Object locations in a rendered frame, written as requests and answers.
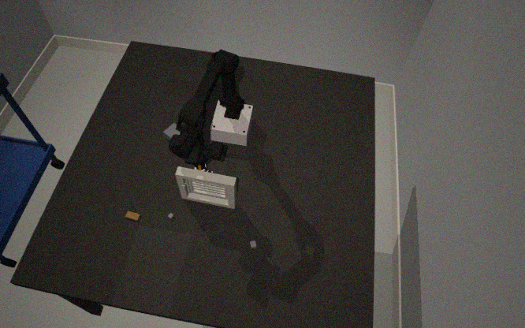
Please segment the brown rectangular block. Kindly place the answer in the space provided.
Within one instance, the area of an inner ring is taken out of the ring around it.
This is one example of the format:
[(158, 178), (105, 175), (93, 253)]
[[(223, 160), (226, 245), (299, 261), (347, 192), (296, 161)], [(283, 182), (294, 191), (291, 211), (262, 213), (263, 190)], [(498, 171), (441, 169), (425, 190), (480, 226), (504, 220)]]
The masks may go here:
[(131, 211), (127, 211), (127, 214), (126, 214), (125, 217), (129, 218), (129, 219), (132, 219), (132, 220), (138, 221), (139, 218), (140, 218), (140, 214), (137, 214), (137, 213), (134, 213), (134, 212), (131, 212)]

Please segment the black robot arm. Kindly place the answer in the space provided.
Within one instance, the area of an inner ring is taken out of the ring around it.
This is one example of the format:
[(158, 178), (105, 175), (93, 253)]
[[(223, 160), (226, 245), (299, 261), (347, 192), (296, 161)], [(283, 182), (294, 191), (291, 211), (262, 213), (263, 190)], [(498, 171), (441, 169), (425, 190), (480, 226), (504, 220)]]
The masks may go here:
[[(193, 145), (203, 136), (206, 104), (220, 75), (223, 93), (219, 102), (226, 107), (224, 117), (239, 119), (241, 109), (244, 108), (244, 99), (236, 92), (234, 72), (238, 65), (239, 58), (236, 54), (223, 49), (213, 53), (195, 96), (181, 109), (176, 127), (181, 134), (171, 147), (171, 151), (187, 164), (198, 165), (204, 162), (203, 147), (198, 144)], [(182, 125), (182, 122), (186, 124)]]

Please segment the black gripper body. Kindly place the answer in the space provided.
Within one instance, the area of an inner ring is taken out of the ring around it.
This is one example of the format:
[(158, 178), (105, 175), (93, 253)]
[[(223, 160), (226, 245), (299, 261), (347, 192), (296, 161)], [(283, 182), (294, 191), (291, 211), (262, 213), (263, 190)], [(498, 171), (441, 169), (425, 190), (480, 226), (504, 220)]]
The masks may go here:
[[(173, 144), (175, 143), (175, 141), (177, 140), (178, 136), (179, 135), (177, 134), (174, 134), (172, 136), (172, 139), (169, 143), (170, 150)], [(193, 146), (195, 146), (196, 144), (201, 145), (203, 147), (203, 150), (206, 151), (207, 155), (209, 155), (209, 158), (219, 160), (222, 156), (222, 151), (224, 148), (223, 143), (218, 143), (218, 142), (213, 141), (212, 143), (206, 144), (204, 143), (204, 140), (205, 139), (202, 136), (200, 140), (195, 141), (195, 144)]]

